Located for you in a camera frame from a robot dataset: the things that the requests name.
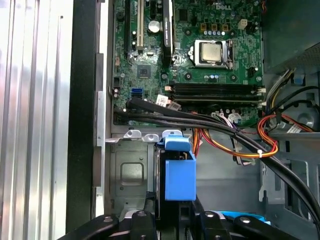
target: silver metal panel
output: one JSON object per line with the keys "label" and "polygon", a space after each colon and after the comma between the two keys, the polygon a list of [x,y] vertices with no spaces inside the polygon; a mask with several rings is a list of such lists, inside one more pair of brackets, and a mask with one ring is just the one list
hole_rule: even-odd
{"label": "silver metal panel", "polygon": [[151,146],[140,140],[120,141],[111,145],[110,194],[114,203],[113,213],[143,208],[150,185],[148,170],[153,169],[153,144]]}
{"label": "silver metal panel", "polygon": [[[228,148],[230,138],[212,132],[212,137]],[[237,165],[232,156],[204,142],[196,159],[196,191],[206,210],[261,214],[259,202],[260,164]]]}
{"label": "silver metal panel", "polygon": [[65,234],[72,17],[72,0],[0,1],[1,239]]}
{"label": "silver metal panel", "polygon": [[[319,202],[320,135],[318,133],[275,132],[272,137],[279,140],[281,161],[291,164],[292,171],[305,181]],[[289,141],[289,152],[286,152],[285,141]],[[299,205],[298,201],[297,205],[292,207],[297,209]],[[317,239],[312,219],[306,214],[301,216],[301,212],[294,213],[288,210],[286,204],[268,204],[266,207],[266,216],[276,227],[299,239]]]}

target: cpu socket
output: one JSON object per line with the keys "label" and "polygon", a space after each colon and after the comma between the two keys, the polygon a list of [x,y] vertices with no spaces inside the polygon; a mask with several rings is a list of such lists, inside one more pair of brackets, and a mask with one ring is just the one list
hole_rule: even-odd
{"label": "cpu socket", "polygon": [[232,40],[195,40],[188,55],[196,68],[234,68]]}

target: gray metal sheet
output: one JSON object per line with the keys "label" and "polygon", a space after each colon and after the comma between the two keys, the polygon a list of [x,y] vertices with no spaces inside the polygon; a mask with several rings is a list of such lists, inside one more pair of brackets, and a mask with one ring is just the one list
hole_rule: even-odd
{"label": "gray metal sheet", "polygon": [[0,1],[1,239],[65,234],[72,17],[72,0]]}

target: chipset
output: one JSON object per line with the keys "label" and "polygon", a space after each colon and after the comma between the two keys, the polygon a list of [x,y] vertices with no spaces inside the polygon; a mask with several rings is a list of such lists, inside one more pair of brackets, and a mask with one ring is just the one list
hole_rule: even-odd
{"label": "chipset", "polygon": [[138,65],[136,76],[138,79],[149,79],[151,77],[151,66]]}

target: blue plastic bracket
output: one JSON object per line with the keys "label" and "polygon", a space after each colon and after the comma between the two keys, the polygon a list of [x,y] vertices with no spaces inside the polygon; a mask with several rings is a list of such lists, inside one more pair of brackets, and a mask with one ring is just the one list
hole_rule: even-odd
{"label": "blue plastic bracket", "polygon": [[169,135],[162,139],[165,151],[187,152],[190,159],[165,160],[165,200],[196,200],[196,158],[187,137]]}

